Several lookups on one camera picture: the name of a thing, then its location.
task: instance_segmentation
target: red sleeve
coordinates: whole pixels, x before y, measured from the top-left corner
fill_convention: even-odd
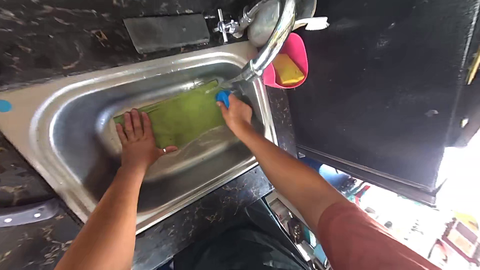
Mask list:
[[[317,232],[334,270],[440,270],[350,202],[329,206]]]

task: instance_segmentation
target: green towel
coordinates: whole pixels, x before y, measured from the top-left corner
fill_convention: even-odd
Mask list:
[[[224,125],[220,108],[215,104],[218,82],[212,81],[170,99],[139,108],[152,122],[156,146],[182,147],[206,131]],[[113,118],[124,125],[123,115]]]

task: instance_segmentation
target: black cabinet door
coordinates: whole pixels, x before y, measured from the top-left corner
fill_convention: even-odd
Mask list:
[[[434,192],[460,128],[477,11],[473,0],[319,1],[330,26],[297,31],[309,59],[307,80],[288,92],[297,146]]]

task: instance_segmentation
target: stainless steel sink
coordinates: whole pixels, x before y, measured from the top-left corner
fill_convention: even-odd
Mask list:
[[[241,42],[1,92],[12,111],[0,113],[0,129],[85,222],[120,165],[113,116],[231,79],[256,54]],[[242,89],[258,131],[276,143],[265,86],[256,79]],[[161,157],[142,184],[137,233],[255,165],[226,126]]]

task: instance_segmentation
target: finger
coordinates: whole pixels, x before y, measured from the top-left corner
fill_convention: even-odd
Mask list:
[[[123,127],[121,126],[121,124],[116,124],[115,128],[117,128],[117,133],[119,134],[121,144],[122,145],[126,144],[128,140],[127,140],[127,136],[123,132]]]
[[[235,102],[240,101],[240,100],[239,100],[238,97],[236,97],[235,95],[230,94],[230,95],[228,96],[228,101],[229,101],[230,103],[232,103],[232,102],[235,103]]]
[[[135,133],[133,133],[132,126],[132,117],[129,112],[124,113],[123,118],[125,119],[125,134],[129,140],[135,139]]]
[[[160,151],[160,156],[166,155],[166,154],[171,153],[171,152],[175,152],[179,148],[176,147],[176,146],[170,145],[170,146],[165,147],[164,149],[165,149],[165,152],[163,151],[163,149],[158,150],[158,151]]]
[[[153,137],[152,122],[144,111],[142,111],[142,119],[144,120],[144,137]]]
[[[140,122],[140,116],[138,115],[137,109],[132,109],[132,123],[133,123],[133,133],[136,138],[141,138],[144,136],[144,130],[142,128],[142,122]]]
[[[228,114],[228,109],[225,106],[225,104],[222,101],[217,101],[216,104],[220,107],[220,110],[222,111],[223,118],[226,118],[226,116]]]

